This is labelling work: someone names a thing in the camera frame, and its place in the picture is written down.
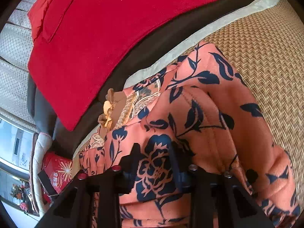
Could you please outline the orange floral small garment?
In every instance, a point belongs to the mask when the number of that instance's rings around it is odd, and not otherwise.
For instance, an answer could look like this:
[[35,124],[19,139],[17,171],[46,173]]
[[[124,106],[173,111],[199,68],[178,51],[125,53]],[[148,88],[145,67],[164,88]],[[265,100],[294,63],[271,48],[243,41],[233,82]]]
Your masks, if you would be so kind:
[[275,227],[300,214],[288,154],[274,143],[241,75],[212,43],[199,42],[157,74],[109,91],[98,126],[77,154],[89,176],[140,145],[135,186],[120,197],[123,227],[179,227],[190,195],[174,183],[169,147],[210,173],[237,177]]

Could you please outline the red gift bag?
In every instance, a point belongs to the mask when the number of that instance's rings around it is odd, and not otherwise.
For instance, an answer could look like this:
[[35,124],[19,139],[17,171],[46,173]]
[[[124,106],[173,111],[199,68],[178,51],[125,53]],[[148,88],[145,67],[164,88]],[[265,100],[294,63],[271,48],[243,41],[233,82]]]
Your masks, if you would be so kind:
[[51,203],[72,179],[72,160],[47,152],[38,173],[42,185],[42,196]]

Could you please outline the white folded quilt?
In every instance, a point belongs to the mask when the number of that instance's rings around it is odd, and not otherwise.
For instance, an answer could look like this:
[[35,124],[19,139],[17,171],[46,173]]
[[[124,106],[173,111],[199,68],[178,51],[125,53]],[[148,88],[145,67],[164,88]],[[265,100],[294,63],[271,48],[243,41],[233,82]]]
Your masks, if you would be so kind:
[[40,218],[47,212],[49,205],[43,203],[42,187],[38,173],[42,170],[45,154],[52,146],[53,139],[47,133],[34,133],[29,163],[29,186],[34,210]]

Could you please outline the white air conditioner unit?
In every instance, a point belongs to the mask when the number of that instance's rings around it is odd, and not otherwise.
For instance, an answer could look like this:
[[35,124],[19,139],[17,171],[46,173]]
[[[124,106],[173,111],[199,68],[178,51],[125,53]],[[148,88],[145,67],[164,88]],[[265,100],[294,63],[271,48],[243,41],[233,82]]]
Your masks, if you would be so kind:
[[31,131],[1,118],[1,167],[21,178],[28,178],[32,148]]

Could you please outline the woven tan bed mat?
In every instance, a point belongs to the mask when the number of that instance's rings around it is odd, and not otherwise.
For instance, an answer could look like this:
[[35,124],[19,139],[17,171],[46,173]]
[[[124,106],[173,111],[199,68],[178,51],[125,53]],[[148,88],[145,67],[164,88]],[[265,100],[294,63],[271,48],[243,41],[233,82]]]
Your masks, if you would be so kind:
[[[287,45],[288,28],[295,28],[298,32],[295,42],[301,42],[303,34],[300,32],[302,24],[294,11],[279,14],[279,9],[285,7],[287,1],[279,0],[275,6],[236,20],[204,41],[214,44],[241,75],[268,127],[275,124],[280,129],[287,128],[287,123],[279,120],[281,117],[299,121],[300,112],[292,108],[291,100],[291,88],[295,86],[293,78],[299,76],[299,69],[292,64],[303,59],[303,55],[296,54],[294,47]],[[270,127],[269,130],[273,137],[275,130]],[[82,170],[77,154],[92,133],[74,153],[72,175]]]

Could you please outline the beige curtain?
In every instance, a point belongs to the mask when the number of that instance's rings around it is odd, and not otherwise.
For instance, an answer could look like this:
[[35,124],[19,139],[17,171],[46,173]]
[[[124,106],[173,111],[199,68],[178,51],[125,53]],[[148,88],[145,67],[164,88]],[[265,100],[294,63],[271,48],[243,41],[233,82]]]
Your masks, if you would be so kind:
[[1,118],[30,131],[37,129],[27,107],[33,48],[28,12],[36,1],[11,0],[1,12]]

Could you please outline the red cloth on headboard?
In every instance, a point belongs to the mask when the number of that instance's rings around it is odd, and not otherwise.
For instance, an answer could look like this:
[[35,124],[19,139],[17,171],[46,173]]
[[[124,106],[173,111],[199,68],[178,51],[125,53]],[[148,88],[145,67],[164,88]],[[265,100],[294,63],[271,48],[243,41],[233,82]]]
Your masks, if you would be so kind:
[[29,73],[72,131],[108,76],[146,35],[218,0],[37,0]]

